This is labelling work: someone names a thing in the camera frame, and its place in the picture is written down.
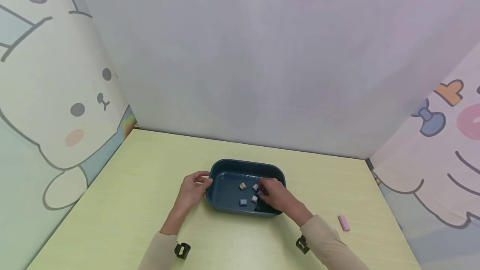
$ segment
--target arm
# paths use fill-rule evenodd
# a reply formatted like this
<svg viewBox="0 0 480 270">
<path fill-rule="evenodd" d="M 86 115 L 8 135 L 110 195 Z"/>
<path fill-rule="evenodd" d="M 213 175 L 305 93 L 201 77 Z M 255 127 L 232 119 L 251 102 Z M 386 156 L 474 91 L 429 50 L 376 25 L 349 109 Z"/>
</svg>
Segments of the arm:
<svg viewBox="0 0 480 270">
<path fill-rule="evenodd" d="M 150 242 L 138 270 L 171 269 L 175 261 L 177 235 L 192 207 L 200 201 L 206 189 L 212 184 L 212 179 L 202 177 L 209 174 L 208 171 L 199 171 L 183 179 L 177 200 L 160 232 L 156 233 Z"/>
<path fill-rule="evenodd" d="M 341 241 L 337 232 L 320 216 L 313 216 L 281 182 L 262 178 L 259 186 L 266 190 L 260 198 L 297 223 L 310 250 L 329 270 L 369 270 Z"/>
</svg>

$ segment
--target black clip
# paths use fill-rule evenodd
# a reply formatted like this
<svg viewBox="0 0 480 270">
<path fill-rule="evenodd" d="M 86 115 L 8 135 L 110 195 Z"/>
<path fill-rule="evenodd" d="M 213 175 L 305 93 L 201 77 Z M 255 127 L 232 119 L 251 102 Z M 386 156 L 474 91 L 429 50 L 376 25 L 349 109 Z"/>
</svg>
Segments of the black clip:
<svg viewBox="0 0 480 270">
<path fill-rule="evenodd" d="M 307 246 L 307 239 L 304 235 L 301 235 L 295 245 L 300 249 L 301 252 L 303 252 L 303 254 L 307 254 L 307 252 L 310 251 L 310 248 Z"/>
<path fill-rule="evenodd" d="M 190 249 L 191 247 L 187 243 L 177 244 L 177 246 L 175 247 L 175 254 L 178 258 L 185 260 L 188 253 L 190 252 Z"/>
</svg>

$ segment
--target bunny mouth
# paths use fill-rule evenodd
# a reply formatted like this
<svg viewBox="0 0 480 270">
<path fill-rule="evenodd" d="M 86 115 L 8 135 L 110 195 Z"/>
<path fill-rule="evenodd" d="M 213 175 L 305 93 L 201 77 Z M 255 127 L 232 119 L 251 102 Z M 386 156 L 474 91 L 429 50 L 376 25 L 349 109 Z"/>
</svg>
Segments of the bunny mouth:
<svg viewBox="0 0 480 270">
<path fill-rule="evenodd" d="M 107 111 L 107 105 L 110 104 L 110 101 L 105 102 L 104 97 L 103 97 L 103 93 L 98 93 L 97 102 L 103 104 L 103 111 Z"/>
</svg>

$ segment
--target dark blue plastic tray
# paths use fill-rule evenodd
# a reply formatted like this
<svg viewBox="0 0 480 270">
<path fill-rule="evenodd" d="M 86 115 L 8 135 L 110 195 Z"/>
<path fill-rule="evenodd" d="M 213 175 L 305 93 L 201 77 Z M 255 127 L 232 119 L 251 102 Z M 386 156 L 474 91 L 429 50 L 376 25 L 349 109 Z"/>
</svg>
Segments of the dark blue plastic tray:
<svg viewBox="0 0 480 270">
<path fill-rule="evenodd" d="M 282 171 L 276 166 L 223 159 L 212 166 L 210 177 L 213 178 L 213 183 L 208 188 L 206 197 L 215 210 L 259 217 L 274 217 L 282 213 L 260 198 L 257 203 L 251 201 L 252 196 L 256 195 L 252 187 L 258 184 L 259 178 L 277 178 L 287 186 Z M 241 183 L 247 185 L 245 190 L 240 189 Z M 247 200 L 246 207 L 240 206 L 241 199 Z"/>
</svg>

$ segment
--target white wall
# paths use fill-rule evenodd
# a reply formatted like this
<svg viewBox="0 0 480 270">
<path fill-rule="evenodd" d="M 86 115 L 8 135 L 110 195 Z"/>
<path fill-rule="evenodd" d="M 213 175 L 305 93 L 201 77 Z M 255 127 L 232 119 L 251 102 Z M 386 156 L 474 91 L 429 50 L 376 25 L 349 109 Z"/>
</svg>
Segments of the white wall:
<svg viewBox="0 0 480 270">
<path fill-rule="evenodd" d="M 371 156 L 480 40 L 478 0 L 86 0 L 141 127 Z"/>
</svg>

